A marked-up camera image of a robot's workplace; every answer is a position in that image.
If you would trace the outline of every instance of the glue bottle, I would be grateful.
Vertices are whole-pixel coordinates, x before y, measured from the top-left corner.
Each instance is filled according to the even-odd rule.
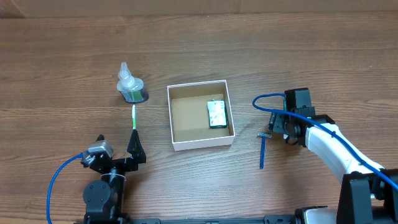
[[[149,95],[144,87],[144,82],[139,78],[134,78],[127,68],[127,63],[122,62],[119,72],[118,85],[119,92],[124,96],[128,103],[142,103],[148,100]]]

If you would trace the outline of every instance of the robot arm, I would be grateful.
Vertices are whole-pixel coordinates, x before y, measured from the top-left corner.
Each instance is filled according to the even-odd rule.
[[[101,134],[83,153],[83,167],[100,173],[101,180],[89,183],[83,192],[86,215],[81,224],[131,224],[130,216],[122,212],[126,173],[137,171],[138,164],[146,163],[146,154],[135,129],[127,152],[130,157],[113,159],[112,147]]]
[[[326,114],[316,115],[315,107],[312,106],[310,92],[308,88],[285,91],[284,99],[285,111],[299,114],[310,118],[345,140],[369,165],[382,169],[383,167],[373,162],[362,154],[354,145],[352,145],[340,132],[335,122]],[[275,133],[284,134],[289,138],[296,139],[301,146],[307,147],[314,152],[329,167],[336,176],[339,183],[343,181],[343,175],[354,171],[362,174],[372,173],[365,166],[359,164],[355,157],[330,133],[326,133],[319,127],[303,121],[302,119],[289,116],[287,114],[273,113],[269,121],[269,130]]]
[[[337,135],[342,137],[369,165],[377,169],[383,168],[383,166],[367,158],[354,145],[352,145],[342,135],[337,125],[329,123],[325,123],[323,125],[329,130],[335,131]],[[365,166],[359,164],[342,143],[318,127],[312,126],[307,128],[307,131],[305,132],[305,145],[329,167],[332,173],[337,177],[340,184],[343,181],[344,174],[350,174],[354,171],[358,171],[362,174],[372,173],[372,171],[367,169]]]
[[[284,94],[284,111],[270,110],[269,130],[295,139],[298,145],[314,152],[332,171],[341,184],[337,210],[327,207],[310,207],[296,210],[299,223],[397,223],[398,192],[358,162],[358,158],[378,169],[392,182],[398,182],[398,169],[387,170],[373,162],[353,146],[340,132],[335,122],[327,115],[315,114],[308,88],[287,90]],[[330,130],[314,126],[314,122]],[[337,138],[340,137],[350,151]],[[383,207],[373,207],[371,198],[384,200]]]

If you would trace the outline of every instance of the wooden table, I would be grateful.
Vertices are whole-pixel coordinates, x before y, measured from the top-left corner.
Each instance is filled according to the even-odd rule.
[[[147,163],[127,174],[134,218],[232,218],[338,204],[340,186],[308,149],[261,139],[253,98],[308,87],[317,113],[386,168],[398,160],[398,13],[344,12],[0,20],[0,223],[45,223],[50,179],[104,134],[126,157],[131,105],[120,63],[145,81],[137,106]],[[231,147],[174,152],[166,86],[226,79]],[[260,105],[281,108],[280,99]],[[73,162],[52,191],[54,223],[81,221],[100,175]]]

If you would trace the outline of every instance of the open box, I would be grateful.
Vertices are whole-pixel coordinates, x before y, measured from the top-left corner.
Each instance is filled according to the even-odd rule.
[[[167,95],[174,150],[232,144],[235,130],[226,80],[170,85]],[[211,100],[225,101],[227,128],[210,128]]]

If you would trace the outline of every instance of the blue wire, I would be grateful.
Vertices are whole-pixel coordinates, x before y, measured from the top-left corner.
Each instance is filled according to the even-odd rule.
[[[314,126],[318,126],[320,129],[324,130],[324,132],[330,134],[331,136],[333,136],[334,138],[336,138],[340,143],[342,143],[342,145],[344,145],[345,148],[347,148],[347,150],[349,151],[349,153],[351,153],[351,155],[353,155],[353,157],[363,166],[365,166],[366,168],[368,168],[370,171],[374,172],[376,175],[378,175],[382,180],[384,180],[385,182],[387,182],[393,189],[395,189],[396,191],[398,191],[398,185],[396,183],[394,183],[390,178],[388,178],[388,176],[386,176],[385,174],[383,174],[382,172],[380,172],[378,169],[374,168],[373,166],[369,165],[367,162],[365,162],[356,152],[355,150],[340,136],[338,136],[336,133],[334,133],[333,131],[330,131],[328,128],[324,127],[322,124],[304,117],[302,115],[296,114],[296,113],[291,113],[288,111],[282,111],[282,110],[275,110],[275,109],[269,109],[269,108],[262,108],[260,106],[256,105],[256,101],[260,98],[264,98],[264,97],[270,97],[270,96],[285,96],[285,94],[283,93],[273,93],[273,94],[266,94],[266,95],[260,95],[257,96],[254,100],[253,100],[253,107],[262,110],[262,111],[266,111],[266,112],[271,112],[271,113],[280,113],[280,114],[286,114],[289,116],[293,116],[296,118],[300,118]]]
[[[70,159],[68,159],[64,164],[62,164],[62,166],[60,166],[60,168],[55,172],[54,176],[52,177],[52,180],[50,182],[50,186],[49,186],[49,191],[47,192],[47,207],[46,207],[46,212],[47,212],[47,221],[49,224],[52,224],[51,222],[51,218],[50,218],[50,198],[51,198],[51,190],[52,190],[52,186],[55,182],[55,179],[57,178],[58,174],[61,172],[61,170],[67,166],[71,161],[74,161],[75,159],[81,159],[83,158],[83,154],[80,153],[77,156],[74,156]]]

